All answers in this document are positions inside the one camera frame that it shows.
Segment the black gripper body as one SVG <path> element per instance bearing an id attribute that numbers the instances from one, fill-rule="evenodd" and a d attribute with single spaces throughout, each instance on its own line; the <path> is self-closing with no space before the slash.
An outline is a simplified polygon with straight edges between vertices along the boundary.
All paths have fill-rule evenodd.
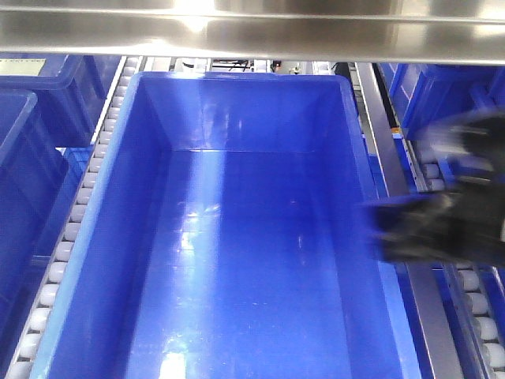
<path id="1" fill-rule="evenodd" d="M 385 262 L 444 262 L 462 250 L 504 265 L 504 111 L 461 114 L 421 135 L 435 157 L 458 162 L 445 189 L 363 204 L 369 241 Z"/>

